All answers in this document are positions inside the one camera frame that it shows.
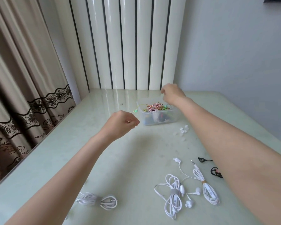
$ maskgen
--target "table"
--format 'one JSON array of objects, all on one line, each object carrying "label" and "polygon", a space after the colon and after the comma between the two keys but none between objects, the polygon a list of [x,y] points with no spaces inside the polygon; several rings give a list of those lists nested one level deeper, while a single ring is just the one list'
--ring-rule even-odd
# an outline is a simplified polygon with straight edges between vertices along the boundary
[{"label": "table", "polygon": [[[199,105],[256,137],[281,153],[281,141],[239,108],[216,92],[186,92]],[[159,91],[94,89],[40,143],[30,155],[0,184],[0,225],[4,224],[34,193],[38,191],[71,157],[99,131],[108,117],[117,110],[132,112],[138,98],[159,97]],[[101,155],[89,175],[82,192],[100,196],[113,194],[118,206],[112,211],[75,203],[65,225],[86,224],[261,224],[229,190],[224,179],[210,174],[213,162],[199,163],[198,157],[209,158],[190,126],[186,141],[173,132],[187,125],[182,116],[178,122],[164,125],[139,125],[113,142]],[[218,193],[221,203],[210,204],[203,195],[194,195],[195,206],[183,207],[173,221],[164,212],[165,201],[153,187],[165,181],[166,174],[180,180],[174,157],[182,160],[184,172],[192,175],[196,162],[205,179]],[[202,187],[197,180],[185,183],[188,192]],[[168,197],[167,187],[159,188]]]}]

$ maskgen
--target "black cable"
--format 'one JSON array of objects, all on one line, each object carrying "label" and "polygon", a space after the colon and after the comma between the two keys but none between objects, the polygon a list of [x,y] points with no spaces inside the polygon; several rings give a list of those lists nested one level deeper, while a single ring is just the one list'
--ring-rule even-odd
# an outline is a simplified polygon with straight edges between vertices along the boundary
[{"label": "black cable", "polygon": [[[198,160],[199,160],[201,163],[203,163],[203,162],[205,162],[205,161],[212,161],[212,162],[213,162],[213,160],[206,160],[206,159],[200,158],[200,157],[198,157]],[[211,173],[212,175],[214,175],[214,176],[219,177],[219,178],[223,178],[222,174],[221,174],[220,172],[218,172],[217,169],[218,169],[218,168],[217,168],[216,166],[214,166],[213,168],[211,168],[210,173]]]}]

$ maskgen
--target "curtain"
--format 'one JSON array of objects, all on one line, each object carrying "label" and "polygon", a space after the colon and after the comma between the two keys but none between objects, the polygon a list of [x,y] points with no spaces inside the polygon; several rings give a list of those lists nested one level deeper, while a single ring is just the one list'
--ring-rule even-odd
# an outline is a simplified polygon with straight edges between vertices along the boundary
[{"label": "curtain", "polygon": [[75,107],[37,0],[0,0],[0,180]]}]

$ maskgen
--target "clear plastic box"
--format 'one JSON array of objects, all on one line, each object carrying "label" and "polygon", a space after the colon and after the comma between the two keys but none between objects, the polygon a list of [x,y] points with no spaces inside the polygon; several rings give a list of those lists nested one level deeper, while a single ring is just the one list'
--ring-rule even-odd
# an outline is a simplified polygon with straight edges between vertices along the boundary
[{"label": "clear plastic box", "polygon": [[[171,123],[177,121],[179,117],[179,110],[171,105],[168,105],[161,97],[158,98],[142,98],[137,102],[138,105],[138,113],[140,122],[144,125],[159,125],[165,123]],[[161,103],[167,105],[169,109],[167,110],[157,110],[157,111],[149,111],[145,112],[143,109],[147,108],[146,104],[154,104]]]}]

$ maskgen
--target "white radiator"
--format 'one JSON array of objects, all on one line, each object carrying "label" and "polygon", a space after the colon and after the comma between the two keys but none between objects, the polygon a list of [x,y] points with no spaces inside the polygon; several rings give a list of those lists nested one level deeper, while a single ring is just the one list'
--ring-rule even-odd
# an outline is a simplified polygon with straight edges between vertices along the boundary
[{"label": "white radiator", "polygon": [[55,0],[80,97],[174,79],[186,0]]}]

